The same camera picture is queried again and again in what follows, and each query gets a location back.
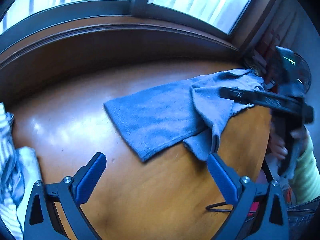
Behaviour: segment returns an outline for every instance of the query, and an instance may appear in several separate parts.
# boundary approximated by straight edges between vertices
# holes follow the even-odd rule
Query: round wooden table
[[[82,209],[102,239],[211,239],[227,214],[206,212],[223,201],[206,168],[181,144],[142,163],[124,143],[102,104],[177,80],[237,68],[210,61],[163,61],[108,69],[55,85],[7,110],[16,147],[36,150],[45,183],[74,175],[96,152],[107,168]],[[264,158],[270,114],[260,106],[229,120],[218,154],[255,180]],[[57,204],[70,239],[76,239]]]

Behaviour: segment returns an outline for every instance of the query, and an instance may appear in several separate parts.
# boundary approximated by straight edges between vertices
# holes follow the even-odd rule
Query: microfiber towel
[[[172,82],[104,103],[122,138],[143,162],[183,141],[206,161],[216,152],[229,118],[246,107],[219,97],[219,87],[263,91],[263,79],[233,69]]]

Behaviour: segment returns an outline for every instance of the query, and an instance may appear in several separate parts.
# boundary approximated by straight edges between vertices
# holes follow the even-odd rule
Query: metal screw
[[[250,178],[248,176],[243,176],[241,178],[241,180],[244,182],[244,183],[249,183],[250,182]]]
[[[41,185],[41,183],[42,183],[41,180],[37,180],[37,181],[35,182],[36,187],[39,187],[39,186]]]
[[[271,183],[272,183],[272,185],[273,185],[274,187],[278,187],[278,186],[279,186],[279,182],[276,181],[276,180],[273,180]]]
[[[63,179],[63,182],[64,183],[69,183],[71,181],[72,177],[70,176],[66,176],[64,179]]]

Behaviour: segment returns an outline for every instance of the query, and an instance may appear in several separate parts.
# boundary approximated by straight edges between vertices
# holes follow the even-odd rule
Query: white cloth
[[[6,113],[3,103],[0,103],[0,216],[11,234],[17,240],[23,240],[31,190],[41,175],[34,149],[14,148],[12,123],[13,114]]]

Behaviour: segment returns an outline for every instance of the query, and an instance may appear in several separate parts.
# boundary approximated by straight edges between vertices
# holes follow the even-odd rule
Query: window frame
[[[15,0],[11,0],[8,2],[7,0],[7,3],[4,3],[0,10],[0,12],[2,12],[0,21],[14,1]],[[249,14],[248,9],[250,8],[250,3],[252,3],[252,1],[253,0],[249,0],[247,2],[230,34],[224,33],[209,23],[189,14],[155,4],[148,4],[148,0],[84,0],[66,3],[32,14],[6,29],[0,35],[0,53],[21,39],[53,25],[87,17],[121,15],[155,18],[182,24],[232,43],[232,39],[237,33],[238,26],[242,23],[244,18],[247,17],[247,14]]]

